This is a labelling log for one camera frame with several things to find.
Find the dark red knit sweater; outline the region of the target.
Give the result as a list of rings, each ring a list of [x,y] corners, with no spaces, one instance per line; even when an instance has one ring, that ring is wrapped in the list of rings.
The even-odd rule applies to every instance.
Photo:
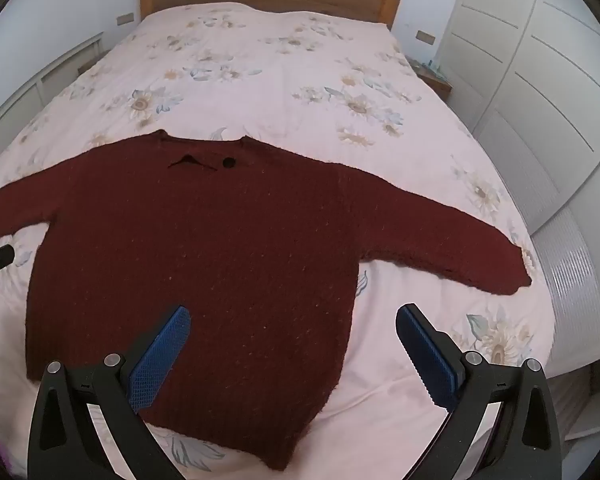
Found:
[[[500,230],[368,172],[250,138],[133,136],[0,188],[0,238],[46,224],[26,363],[93,363],[167,308],[193,333],[147,412],[285,469],[339,382],[358,266],[382,260],[495,295],[531,284]]]

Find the white low cabinet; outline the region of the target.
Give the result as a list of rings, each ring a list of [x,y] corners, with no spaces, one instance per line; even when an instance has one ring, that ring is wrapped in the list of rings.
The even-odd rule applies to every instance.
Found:
[[[41,68],[0,106],[0,155],[58,94],[102,58],[102,33]]]

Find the wooden nightstand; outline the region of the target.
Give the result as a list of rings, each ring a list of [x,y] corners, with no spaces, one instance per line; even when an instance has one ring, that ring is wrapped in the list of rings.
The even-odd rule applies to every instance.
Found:
[[[437,96],[446,102],[451,93],[452,86],[446,79],[438,74],[435,70],[430,68],[428,65],[417,62],[414,58],[406,58],[407,62],[410,63],[412,70],[416,76],[421,79],[429,88],[437,93]]]

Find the white wardrobe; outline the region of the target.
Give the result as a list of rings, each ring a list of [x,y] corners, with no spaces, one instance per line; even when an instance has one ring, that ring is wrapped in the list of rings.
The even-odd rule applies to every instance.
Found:
[[[539,231],[600,164],[600,22],[584,0],[456,0],[436,64]]]

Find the pink floral bed cover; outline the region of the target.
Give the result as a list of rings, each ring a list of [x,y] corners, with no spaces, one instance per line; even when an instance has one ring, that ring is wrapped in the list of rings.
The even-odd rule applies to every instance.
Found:
[[[495,295],[382,260],[358,266],[339,382],[288,466],[151,425],[189,479],[397,479],[444,419],[396,336],[396,311],[417,304],[463,350],[494,364],[545,361],[555,318],[524,219],[489,156],[414,73],[385,25],[238,3],[152,14],[55,96],[0,156],[0,188],[133,136],[250,138],[374,174],[403,191],[494,226],[521,249],[531,284]],[[27,470],[40,380],[26,363],[27,296],[46,224],[0,238],[0,442]]]

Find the wall switch plate left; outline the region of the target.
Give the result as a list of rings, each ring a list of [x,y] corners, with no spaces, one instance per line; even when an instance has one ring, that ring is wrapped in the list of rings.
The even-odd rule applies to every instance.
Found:
[[[133,23],[134,22],[134,13],[131,12],[131,13],[119,15],[116,18],[116,22],[117,22],[118,26]]]

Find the wall switch plate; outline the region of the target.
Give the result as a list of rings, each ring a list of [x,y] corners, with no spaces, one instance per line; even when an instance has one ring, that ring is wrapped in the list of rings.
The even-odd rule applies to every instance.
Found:
[[[133,23],[134,22],[134,13],[131,12],[131,13],[119,15],[116,18],[116,22],[117,22],[118,26]]]
[[[418,41],[424,42],[425,44],[430,44],[432,46],[436,42],[436,37],[428,34],[428,32],[423,32],[419,30],[416,32],[416,39]]]

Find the wall switch plate right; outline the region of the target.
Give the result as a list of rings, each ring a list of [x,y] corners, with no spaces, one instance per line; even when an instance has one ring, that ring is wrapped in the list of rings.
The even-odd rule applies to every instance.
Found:
[[[432,46],[436,42],[436,37],[428,34],[428,32],[423,32],[419,30],[416,32],[416,39],[418,41],[424,42],[425,44],[430,44]]]

